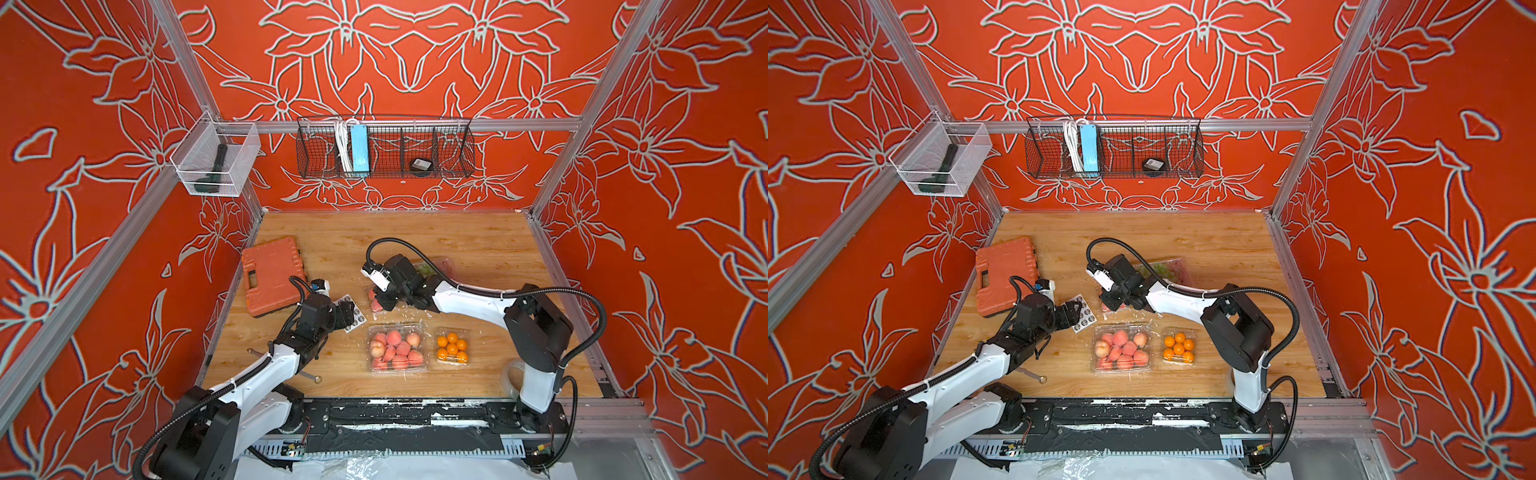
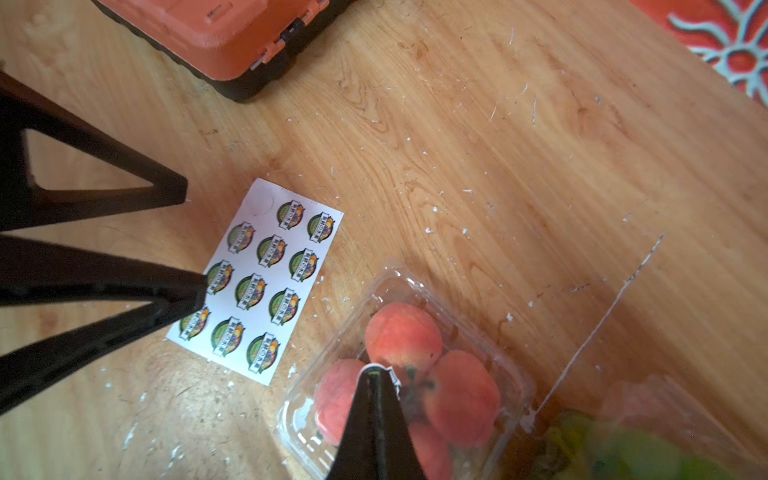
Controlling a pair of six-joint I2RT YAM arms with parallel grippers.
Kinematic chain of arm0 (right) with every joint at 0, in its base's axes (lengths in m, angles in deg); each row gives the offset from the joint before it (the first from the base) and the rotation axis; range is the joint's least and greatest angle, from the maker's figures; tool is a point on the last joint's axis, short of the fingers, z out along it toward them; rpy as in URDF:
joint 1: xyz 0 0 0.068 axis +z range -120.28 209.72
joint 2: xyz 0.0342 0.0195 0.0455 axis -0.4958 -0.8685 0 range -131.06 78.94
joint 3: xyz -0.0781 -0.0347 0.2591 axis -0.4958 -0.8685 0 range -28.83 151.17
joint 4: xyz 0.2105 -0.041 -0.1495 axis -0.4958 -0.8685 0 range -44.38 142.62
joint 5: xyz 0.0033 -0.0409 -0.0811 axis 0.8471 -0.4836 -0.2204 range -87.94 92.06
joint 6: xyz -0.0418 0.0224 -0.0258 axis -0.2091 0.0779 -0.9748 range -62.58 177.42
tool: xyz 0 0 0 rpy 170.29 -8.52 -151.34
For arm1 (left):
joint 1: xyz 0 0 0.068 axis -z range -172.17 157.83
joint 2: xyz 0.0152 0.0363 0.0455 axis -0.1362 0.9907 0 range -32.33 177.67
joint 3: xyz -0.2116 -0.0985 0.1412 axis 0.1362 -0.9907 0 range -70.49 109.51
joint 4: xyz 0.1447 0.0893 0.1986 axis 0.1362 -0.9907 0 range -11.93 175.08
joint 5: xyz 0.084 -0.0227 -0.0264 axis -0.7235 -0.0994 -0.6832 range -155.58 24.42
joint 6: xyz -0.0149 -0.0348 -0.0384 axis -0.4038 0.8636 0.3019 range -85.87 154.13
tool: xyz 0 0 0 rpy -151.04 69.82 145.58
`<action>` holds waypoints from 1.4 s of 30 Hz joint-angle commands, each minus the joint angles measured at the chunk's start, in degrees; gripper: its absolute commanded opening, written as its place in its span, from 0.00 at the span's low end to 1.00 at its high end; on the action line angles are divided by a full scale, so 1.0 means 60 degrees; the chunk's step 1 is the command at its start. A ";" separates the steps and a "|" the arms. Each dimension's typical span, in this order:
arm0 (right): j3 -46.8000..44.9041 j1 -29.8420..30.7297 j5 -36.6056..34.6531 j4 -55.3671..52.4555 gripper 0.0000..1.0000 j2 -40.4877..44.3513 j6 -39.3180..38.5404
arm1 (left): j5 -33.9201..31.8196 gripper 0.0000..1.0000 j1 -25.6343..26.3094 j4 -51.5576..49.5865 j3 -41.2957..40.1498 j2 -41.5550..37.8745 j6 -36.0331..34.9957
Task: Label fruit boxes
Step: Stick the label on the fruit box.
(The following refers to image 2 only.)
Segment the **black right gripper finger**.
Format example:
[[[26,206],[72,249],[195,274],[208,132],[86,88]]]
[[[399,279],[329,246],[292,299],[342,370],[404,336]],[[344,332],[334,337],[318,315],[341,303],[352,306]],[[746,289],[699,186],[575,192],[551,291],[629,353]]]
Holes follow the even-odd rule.
[[[423,479],[391,368],[365,365],[329,479]]]

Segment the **fruit sticker sheet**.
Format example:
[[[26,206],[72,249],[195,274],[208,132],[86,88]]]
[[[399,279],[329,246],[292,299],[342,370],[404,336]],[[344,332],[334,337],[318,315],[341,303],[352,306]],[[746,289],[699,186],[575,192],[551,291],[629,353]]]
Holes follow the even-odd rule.
[[[175,322],[167,340],[269,385],[342,219],[256,180],[204,271],[202,307]]]

